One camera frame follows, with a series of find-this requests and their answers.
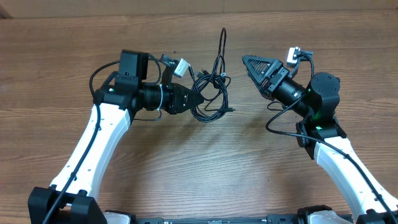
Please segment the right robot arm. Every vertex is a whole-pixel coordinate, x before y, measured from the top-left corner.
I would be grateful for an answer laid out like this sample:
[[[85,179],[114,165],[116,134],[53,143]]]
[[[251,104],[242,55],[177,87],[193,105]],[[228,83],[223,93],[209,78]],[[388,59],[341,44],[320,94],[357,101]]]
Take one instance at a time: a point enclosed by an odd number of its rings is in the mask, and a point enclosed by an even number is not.
[[[330,73],[312,72],[307,86],[295,82],[300,63],[313,61],[310,52],[289,56],[288,67],[280,60],[255,55],[244,55],[242,61],[261,95],[283,105],[276,118],[290,110],[302,117],[291,136],[329,175],[349,205],[353,220],[397,223],[397,199],[361,162],[335,116],[340,79]]]

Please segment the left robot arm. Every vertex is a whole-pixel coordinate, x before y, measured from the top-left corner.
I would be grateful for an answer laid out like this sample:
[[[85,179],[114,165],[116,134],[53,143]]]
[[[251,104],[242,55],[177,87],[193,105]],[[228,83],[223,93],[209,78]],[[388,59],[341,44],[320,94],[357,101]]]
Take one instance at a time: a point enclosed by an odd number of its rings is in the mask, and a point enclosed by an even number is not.
[[[134,215],[108,210],[98,203],[101,181],[113,152],[141,109],[183,113],[203,103],[193,90],[172,82],[191,72],[183,58],[167,55],[155,60],[165,65],[156,82],[147,82],[151,54],[123,50],[113,71],[97,90],[87,127],[60,173],[47,188],[29,195],[31,223],[135,223]]]

